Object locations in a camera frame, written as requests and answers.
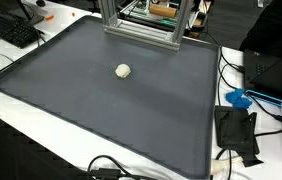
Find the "table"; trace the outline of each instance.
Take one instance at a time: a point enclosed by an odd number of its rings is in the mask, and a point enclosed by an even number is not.
[[[35,0],[28,0],[28,2],[35,4]],[[45,32],[45,38],[47,40],[51,39],[80,17],[91,15],[91,13],[87,11],[48,1],[46,1],[46,4],[43,10],[47,11],[47,14],[54,15],[54,19],[51,21],[43,21],[37,24],[36,28]],[[35,49],[36,46],[36,43],[34,43],[28,48],[21,50],[0,40],[0,53],[17,60]],[[223,48],[223,54],[228,61],[242,64],[241,52]],[[6,67],[9,63],[7,59],[0,56],[0,69]],[[235,70],[227,68],[224,72],[224,76],[229,83],[236,87],[242,87],[241,82],[243,77]],[[231,90],[224,83],[221,83],[220,88],[222,95]],[[223,98],[221,99],[222,105],[230,106]],[[266,109],[269,109],[269,111],[274,113],[278,112],[277,107],[262,104]],[[255,105],[249,109],[249,112],[258,113],[256,133],[275,131],[282,128],[281,123],[267,116]],[[100,154],[106,154],[118,159],[127,167],[127,170],[131,171],[133,174],[146,175],[158,179],[185,179],[173,171],[139,156],[134,152],[104,140],[99,136],[60,120],[30,105],[3,95],[2,93],[0,93],[0,119],[83,170],[87,169],[90,161],[94,157]],[[220,148],[216,145],[215,131],[213,133],[212,155],[215,157],[220,151]],[[251,168],[244,168],[242,164],[235,165],[233,167],[232,179],[282,180],[282,134],[260,137],[257,140],[261,150],[258,158],[265,163]],[[112,163],[107,160],[97,161],[95,166],[113,167]],[[215,179],[225,178],[227,178],[227,171],[215,176]]]

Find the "black keyboard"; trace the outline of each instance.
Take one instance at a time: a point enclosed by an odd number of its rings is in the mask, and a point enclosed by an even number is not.
[[[256,69],[257,69],[257,75],[260,75],[261,73],[263,73],[265,70],[268,69],[268,67],[265,66],[265,65],[257,64],[256,66],[257,66],[257,67],[256,67]]]
[[[30,24],[14,19],[11,15],[0,13],[0,38],[24,48],[38,40],[37,30]]]

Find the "gray mat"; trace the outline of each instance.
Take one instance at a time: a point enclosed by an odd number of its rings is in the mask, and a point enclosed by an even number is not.
[[[0,91],[207,179],[217,59],[217,46],[184,40],[175,52],[106,34],[84,17],[0,73]],[[126,79],[114,74],[121,63],[132,68]]]

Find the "white ball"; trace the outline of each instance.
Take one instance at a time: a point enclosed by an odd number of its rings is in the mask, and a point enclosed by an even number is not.
[[[126,78],[131,73],[131,69],[126,64],[120,64],[115,70],[115,74],[120,78]]]

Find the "white table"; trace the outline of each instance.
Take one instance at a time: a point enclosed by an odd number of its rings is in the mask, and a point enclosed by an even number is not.
[[[46,15],[54,15],[54,19],[43,21],[36,25],[36,28],[45,32],[45,38],[51,39],[61,32],[64,28],[84,15],[91,15],[90,12],[66,7],[46,1],[43,10]],[[36,43],[26,49],[18,49],[2,40],[0,40],[0,53],[5,54],[14,60],[24,56],[26,53],[37,47]],[[223,53],[228,61],[242,64],[242,53],[223,48]],[[0,69],[6,67],[10,62],[0,56]],[[227,68],[224,76],[229,83],[236,87],[242,87],[242,75],[231,68]],[[221,94],[229,92],[224,83],[221,83]],[[222,105],[229,105],[222,99]],[[263,104],[266,109],[276,113],[277,107]],[[258,107],[253,105],[249,112],[257,112],[258,119],[256,133],[275,131],[282,128],[282,124],[263,113]],[[83,130],[75,125],[63,121],[57,117],[47,114],[23,102],[15,100],[0,93],[0,119],[26,134],[33,140],[42,144],[52,152],[64,158],[73,165],[86,170],[90,161],[98,155],[106,154],[118,159],[127,166],[133,174],[147,175],[158,179],[185,179],[182,176],[170,171],[138,154],[131,152],[119,145],[104,140],[93,133]],[[213,134],[212,154],[213,157],[220,151],[216,145],[215,132]],[[271,179],[282,180],[282,134],[258,138],[258,144],[261,150],[258,158],[264,161],[264,164],[251,168],[244,168],[242,164],[233,167],[232,179]],[[113,167],[107,160],[100,160],[94,164],[96,167]],[[227,171],[215,176],[215,179],[226,179]]]

